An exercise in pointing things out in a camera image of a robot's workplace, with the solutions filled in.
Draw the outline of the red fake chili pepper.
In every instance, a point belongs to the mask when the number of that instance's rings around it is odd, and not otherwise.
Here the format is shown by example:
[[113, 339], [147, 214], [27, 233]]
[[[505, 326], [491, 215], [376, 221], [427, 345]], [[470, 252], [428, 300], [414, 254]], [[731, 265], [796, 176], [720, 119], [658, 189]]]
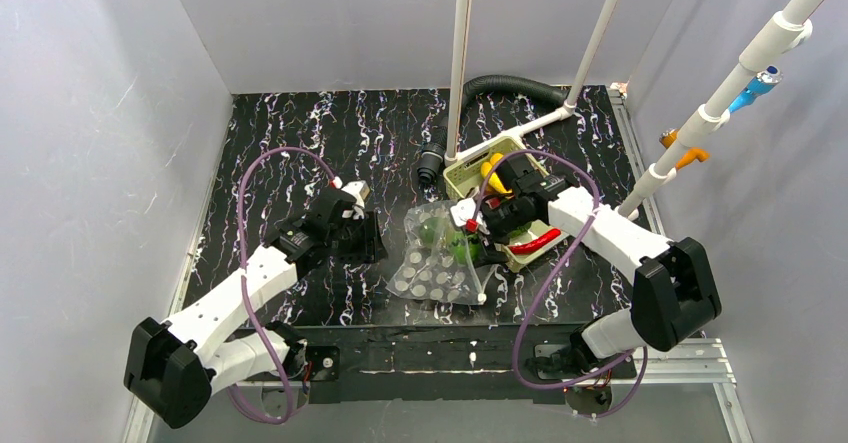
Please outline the red fake chili pepper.
[[562, 233], [559, 229], [551, 228], [546, 233], [535, 238], [534, 240], [527, 243], [511, 245], [509, 249], [514, 255], [532, 254], [537, 251], [543, 250], [549, 243], [556, 242], [556, 240], [561, 235]]

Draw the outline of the yellow fake banana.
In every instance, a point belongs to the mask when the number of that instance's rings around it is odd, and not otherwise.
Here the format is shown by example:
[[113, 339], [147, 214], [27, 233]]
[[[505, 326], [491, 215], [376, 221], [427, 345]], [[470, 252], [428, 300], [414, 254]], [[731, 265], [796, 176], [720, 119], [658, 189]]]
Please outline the yellow fake banana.
[[483, 178], [488, 177], [488, 183], [483, 194], [490, 195], [511, 195], [512, 191], [508, 189], [501, 181], [500, 177], [494, 170], [494, 166], [503, 158], [502, 153], [492, 154], [488, 160], [484, 161], [480, 167], [480, 174]]

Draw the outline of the clear zip top bag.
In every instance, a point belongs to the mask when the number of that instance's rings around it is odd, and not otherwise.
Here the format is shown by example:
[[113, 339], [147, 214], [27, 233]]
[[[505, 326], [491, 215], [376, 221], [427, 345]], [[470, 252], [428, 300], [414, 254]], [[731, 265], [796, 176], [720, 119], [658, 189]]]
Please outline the clear zip top bag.
[[[466, 236], [471, 251], [471, 234], [457, 229], [449, 219], [449, 208], [457, 201], [441, 200], [409, 209], [404, 217], [405, 250], [398, 269], [388, 280], [387, 289], [397, 297], [410, 300], [432, 300], [467, 306], [480, 306], [487, 301], [486, 285], [495, 265], [474, 268], [457, 264], [451, 255], [449, 241], [454, 233]], [[430, 217], [445, 218], [449, 225], [446, 245], [427, 248], [421, 245], [418, 227]]]

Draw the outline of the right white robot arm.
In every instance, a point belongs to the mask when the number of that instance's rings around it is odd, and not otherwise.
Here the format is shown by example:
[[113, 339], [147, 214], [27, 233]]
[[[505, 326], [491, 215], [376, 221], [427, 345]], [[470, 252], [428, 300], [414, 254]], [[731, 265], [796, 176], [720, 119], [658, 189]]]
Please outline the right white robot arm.
[[599, 254], [632, 286], [629, 308], [601, 316], [570, 337], [569, 357], [590, 369], [641, 346], [668, 351], [722, 312], [705, 248], [692, 238], [670, 240], [602, 204], [591, 185], [537, 169], [526, 151], [498, 160], [497, 177], [509, 195], [496, 205], [478, 200], [458, 210], [457, 226], [505, 244], [511, 233], [539, 221]]

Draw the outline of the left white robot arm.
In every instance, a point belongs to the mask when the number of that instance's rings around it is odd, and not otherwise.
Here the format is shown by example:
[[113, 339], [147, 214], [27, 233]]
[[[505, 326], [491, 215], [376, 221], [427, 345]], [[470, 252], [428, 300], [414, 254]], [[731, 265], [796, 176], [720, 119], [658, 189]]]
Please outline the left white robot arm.
[[245, 268], [164, 321], [141, 321], [131, 334], [124, 387], [178, 429], [214, 394], [250, 376], [278, 368], [298, 375], [307, 364], [307, 342], [291, 326], [271, 323], [245, 337], [233, 334], [326, 260], [362, 265], [385, 257], [377, 216], [365, 207], [368, 193], [363, 181], [321, 190], [304, 212], [268, 234]]

